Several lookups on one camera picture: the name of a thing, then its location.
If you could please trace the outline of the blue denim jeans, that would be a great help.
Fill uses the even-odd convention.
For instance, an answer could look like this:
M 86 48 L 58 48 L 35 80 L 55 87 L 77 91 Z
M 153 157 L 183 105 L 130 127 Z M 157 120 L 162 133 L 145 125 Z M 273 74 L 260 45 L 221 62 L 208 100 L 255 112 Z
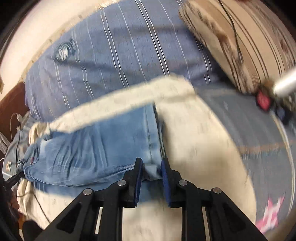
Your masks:
M 156 107 L 148 104 L 72 133 L 52 131 L 29 146 L 18 170 L 36 189 L 71 197 L 121 180 L 137 158 L 143 180 L 159 180 L 161 129 Z

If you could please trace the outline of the cream leaf-print bed sheet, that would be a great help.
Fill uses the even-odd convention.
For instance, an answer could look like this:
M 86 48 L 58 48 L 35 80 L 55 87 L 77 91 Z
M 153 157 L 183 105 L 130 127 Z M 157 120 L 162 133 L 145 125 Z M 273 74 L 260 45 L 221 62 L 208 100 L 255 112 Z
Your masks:
M 170 166 L 202 189 L 220 187 L 255 223 L 254 188 L 232 138 L 220 120 L 183 77 L 159 77 L 147 84 L 119 90 L 66 112 L 48 124 L 43 133 L 69 133 L 95 121 L 107 120 L 144 104 L 155 103 L 164 121 L 164 145 Z M 18 186 L 20 211 L 41 228 L 46 220 L 41 202 L 52 221 L 74 198 L 70 194 L 46 194 L 28 181 Z M 123 211 L 123 240 L 180 240 L 181 211 L 170 209 L 163 198 Z

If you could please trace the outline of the grey star-print pillow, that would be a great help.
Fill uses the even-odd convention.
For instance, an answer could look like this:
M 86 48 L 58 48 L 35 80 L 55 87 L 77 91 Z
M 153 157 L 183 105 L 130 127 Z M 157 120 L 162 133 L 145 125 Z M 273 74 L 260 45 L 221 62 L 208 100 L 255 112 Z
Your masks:
M 252 95 L 225 83 L 199 86 L 196 93 L 217 115 L 239 150 L 256 199 L 256 227 L 267 233 L 295 211 L 295 134 Z

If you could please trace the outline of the brown headboard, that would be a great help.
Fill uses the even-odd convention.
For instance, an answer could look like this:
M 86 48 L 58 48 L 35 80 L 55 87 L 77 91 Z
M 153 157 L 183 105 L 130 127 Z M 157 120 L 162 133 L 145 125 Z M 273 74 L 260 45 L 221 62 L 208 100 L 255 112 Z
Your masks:
M 1 100 L 1 133 L 9 142 L 16 134 L 19 124 L 14 113 L 24 116 L 28 111 L 25 104 L 25 83 L 20 82 Z

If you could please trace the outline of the blue plaid quilt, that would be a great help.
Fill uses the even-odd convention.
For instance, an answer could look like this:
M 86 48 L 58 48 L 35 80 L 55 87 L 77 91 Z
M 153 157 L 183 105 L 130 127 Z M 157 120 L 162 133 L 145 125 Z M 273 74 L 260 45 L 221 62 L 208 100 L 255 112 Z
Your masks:
M 212 84 L 222 70 L 179 17 L 183 1 L 120 1 L 80 21 L 46 49 L 27 73 L 25 103 L 53 121 L 112 91 L 161 75 Z

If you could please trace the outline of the beige striped pillow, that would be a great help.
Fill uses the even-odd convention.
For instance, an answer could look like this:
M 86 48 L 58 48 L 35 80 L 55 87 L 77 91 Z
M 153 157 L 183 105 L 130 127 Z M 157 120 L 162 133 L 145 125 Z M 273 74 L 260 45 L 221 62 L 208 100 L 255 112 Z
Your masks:
M 295 66 L 295 40 L 261 1 L 185 1 L 179 15 L 241 93 Z

